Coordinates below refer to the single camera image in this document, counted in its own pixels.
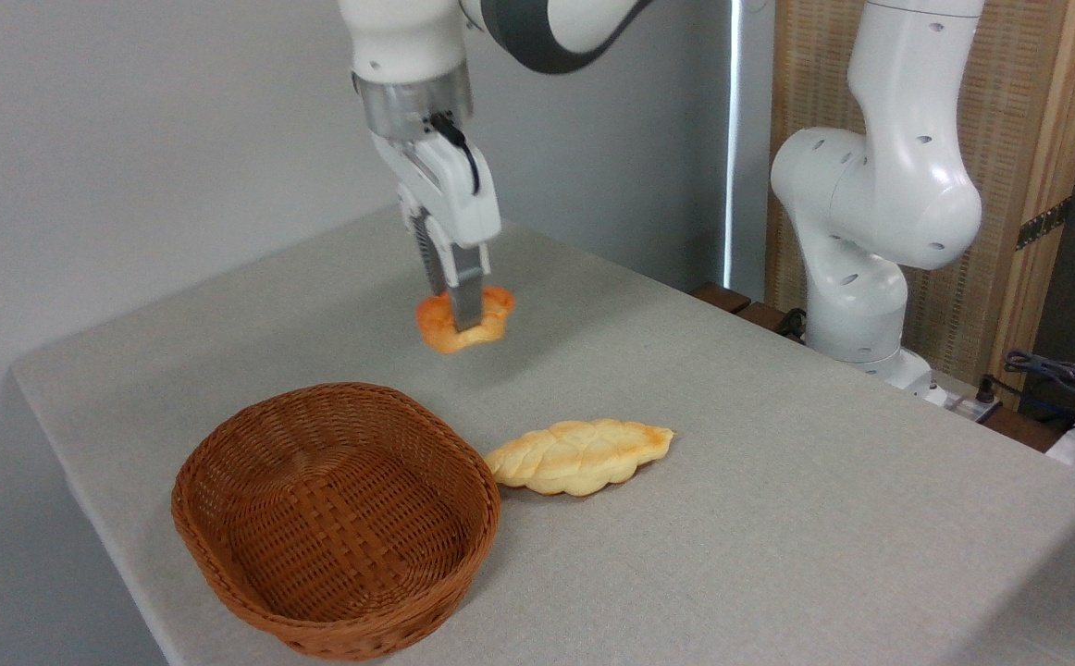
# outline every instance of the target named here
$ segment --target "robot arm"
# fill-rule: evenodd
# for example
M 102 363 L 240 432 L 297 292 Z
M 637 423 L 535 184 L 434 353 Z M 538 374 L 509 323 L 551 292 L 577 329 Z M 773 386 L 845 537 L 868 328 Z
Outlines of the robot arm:
M 957 101 L 983 4 L 868 0 L 849 71 L 866 135 L 801 130 L 772 164 L 804 257 L 808 346 L 917 392 L 931 375 L 900 346 L 908 292 L 898 264 L 941 269 L 980 228 Z
M 598 58 L 648 1 L 339 0 L 373 143 L 401 182 L 402 216 L 432 291 L 452 296 L 456 329 L 482 320 L 487 243 L 501 230 L 488 163 L 460 130 L 473 110 L 464 21 L 526 67 L 562 73 Z
M 604 54 L 651 0 L 461 0 L 468 17 L 517 62 L 568 73 Z

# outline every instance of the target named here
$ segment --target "basket rim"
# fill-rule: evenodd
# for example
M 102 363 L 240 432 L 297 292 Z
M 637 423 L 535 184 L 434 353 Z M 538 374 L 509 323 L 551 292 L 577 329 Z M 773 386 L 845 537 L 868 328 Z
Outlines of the basket rim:
M 225 569 L 219 565 L 220 556 L 216 554 L 213 549 L 209 547 L 209 540 L 204 538 L 203 532 L 198 525 L 191 520 L 188 513 L 188 497 L 186 497 L 186 490 L 188 490 L 191 482 L 198 479 L 199 474 L 198 467 L 199 461 L 206 457 L 212 449 L 203 447 L 202 445 L 215 435 L 219 434 L 224 428 L 228 426 L 230 422 L 233 422 L 239 417 L 244 417 L 244 415 L 258 411 L 259 409 L 270 408 L 272 404 L 277 404 L 280 402 L 293 400 L 305 392 L 314 391 L 357 391 L 366 393 L 376 393 L 378 396 L 388 396 L 400 403 L 403 408 L 414 415 L 414 417 L 420 418 L 427 425 L 433 428 L 441 435 L 443 441 L 449 447 L 454 447 L 455 450 L 465 454 L 468 461 L 471 463 L 471 467 L 474 467 L 475 473 L 477 473 L 479 480 L 479 488 L 484 492 L 484 501 L 488 506 L 487 520 L 484 520 L 482 527 L 478 530 L 477 534 L 471 536 L 471 548 L 468 549 L 465 555 L 460 560 L 452 571 L 448 571 L 444 577 L 438 579 L 432 585 L 428 585 L 425 590 L 416 591 L 416 593 L 399 599 L 397 603 L 390 604 L 388 607 L 369 612 L 368 614 L 353 617 L 353 619 L 347 620 L 334 620 L 334 621 L 315 621 L 315 620 L 301 620 L 296 619 L 296 617 L 281 616 L 278 612 L 268 610 L 267 608 L 258 606 L 255 599 L 250 599 L 245 595 L 239 594 L 238 590 L 242 589 L 242 585 L 238 585 L 232 577 L 226 574 Z M 183 540 L 188 547 L 194 560 L 196 561 L 196 566 L 200 569 L 206 578 L 212 575 L 212 579 L 209 580 L 210 587 L 217 594 L 217 597 L 221 598 L 221 602 L 226 606 L 230 607 L 234 612 L 244 612 L 244 614 L 250 616 L 250 620 L 257 620 L 258 623 L 266 623 L 272 625 L 282 625 L 283 627 L 289 628 L 300 628 L 300 629 L 359 629 L 363 624 L 378 623 L 378 621 L 386 619 L 386 617 L 393 617 L 398 614 L 402 608 L 411 606 L 427 606 L 433 607 L 433 604 L 440 602 L 443 597 L 448 597 L 452 595 L 453 591 L 460 590 L 467 587 L 464 582 L 458 581 L 458 578 L 467 571 L 467 569 L 478 569 L 482 566 L 484 560 L 487 560 L 489 551 L 491 550 L 492 541 L 494 540 L 496 531 L 500 526 L 500 513 L 501 513 L 501 500 L 500 491 L 496 488 L 496 480 L 492 477 L 491 472 L 488 469 L 488 465 L 484 463 L 482 455 L 478 451 L 475 451 L 470 444 L 465 443 L 464 439 L 452 430 L 452 426 L 443 422 L 435 414 L 431 412 L 430 409 L 425 408 L 421 404 L 418 404 L 413 397 L 407 396 L 406 393 L 393 389 L 390 387 L 382 387 L 377 383 L 368 382 L 326 382 L 326 383 L 315 383 L 312 387 L 304 387 L 300 389 L 295 389 L 291 391 L 280 393 L 280 395 L 267 397 L 267 400 L 260 401 L 253 405 L 246 406 L 246 408 L 239 409 L 236 414 L 230 418 L 226 418 L 224 422 L 220 422 L 207 437 L 204 437 L 196 450 L 191 452 L 188 459 L 180 468 L 176 474 L 176 482 L 174 489 L 171 490 L 171 516 L 173 516 L 174 522 L 176 523 L 176 531 L 183 536 Z

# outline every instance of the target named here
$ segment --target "brown wicker basket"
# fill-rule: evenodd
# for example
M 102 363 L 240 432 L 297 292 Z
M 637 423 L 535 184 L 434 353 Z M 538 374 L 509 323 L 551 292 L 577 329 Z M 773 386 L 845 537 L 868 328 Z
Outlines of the brown wicker basket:
M 501 497 L 401 392 L 325 383 L 242 409 L 188 458 L 176 530 L 229 610 L 304 654 L 382 656 L 455 612 Z

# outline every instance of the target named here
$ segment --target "bread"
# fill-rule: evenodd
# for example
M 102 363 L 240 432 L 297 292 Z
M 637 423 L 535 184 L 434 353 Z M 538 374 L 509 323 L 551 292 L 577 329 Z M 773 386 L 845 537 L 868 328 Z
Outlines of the bread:
M 589 496 L 631 479 L 635 468 L 669 452 L 674 432 L 634 421 L 563 421 L 504 444 L 484 459 L 496 481 L 544 496 Z
M 464 347 L 500 341 L 504 337 L 504 322 L 516 301 L 511 292 L 501 287 L 486 287 L 483 303 L 482 323 L 458 332 L 456 317 L 452 313 L 452 295 L 444 291 L 438 296 L 425 299 L 415 309 L 422 342 L 436 352 L 454 354 Z

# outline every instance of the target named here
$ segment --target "gray tablecloth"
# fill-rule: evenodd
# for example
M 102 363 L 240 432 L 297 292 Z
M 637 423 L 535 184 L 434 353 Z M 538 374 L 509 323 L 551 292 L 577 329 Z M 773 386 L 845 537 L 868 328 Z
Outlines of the gray tablecloth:
M 217 602 L 169 493 L 242 406 L 343 380 L 482 452 L 575 418 L 680 433 L 586 501 L 503 490 L 460 611 L 386 663 L 1075 663 L 1074 470 L 533 232 L 492 262 L 507 337 L 452 357 L 384 211 L 16 364 L 171 663 L 318 663 Z

